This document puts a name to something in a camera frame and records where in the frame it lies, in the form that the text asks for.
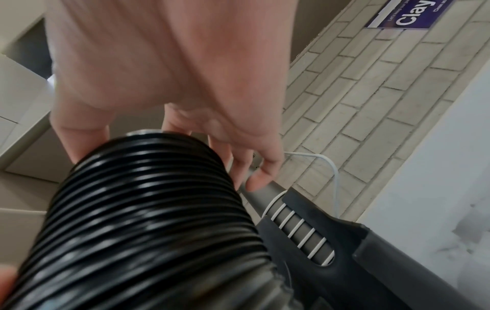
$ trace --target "human hand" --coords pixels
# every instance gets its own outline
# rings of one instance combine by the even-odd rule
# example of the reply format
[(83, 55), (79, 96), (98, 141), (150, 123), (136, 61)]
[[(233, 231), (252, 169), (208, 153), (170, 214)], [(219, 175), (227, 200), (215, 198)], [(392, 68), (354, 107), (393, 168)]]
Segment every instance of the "human hand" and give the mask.
[(162, 129), (209, 136), (238, 188), (283, 161), (279, 136), (297, 0), (48, 0), (57, 78), (51, 123), (73, 162), (118, 113), (165, 104)]
[(0, 265), (0, 305), (9, 295), (16, 278), (17, 271), (15, 268)]

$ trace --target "sign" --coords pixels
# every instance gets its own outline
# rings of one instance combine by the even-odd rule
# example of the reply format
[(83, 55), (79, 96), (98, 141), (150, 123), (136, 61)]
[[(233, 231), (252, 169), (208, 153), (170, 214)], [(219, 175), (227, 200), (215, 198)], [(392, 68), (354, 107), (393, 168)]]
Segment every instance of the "sign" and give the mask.
[(453, 0), (389, 0), (366, 28), (429, 29)]

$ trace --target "black ribbed tube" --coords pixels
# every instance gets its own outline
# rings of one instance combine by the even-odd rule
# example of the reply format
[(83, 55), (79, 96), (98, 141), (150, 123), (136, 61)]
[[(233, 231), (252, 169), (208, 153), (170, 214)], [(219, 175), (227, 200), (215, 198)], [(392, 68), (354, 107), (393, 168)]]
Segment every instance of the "black ribbed tube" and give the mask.
[(4, 310), (301, 309), (220, 158), (137, 132), (72, 170)]

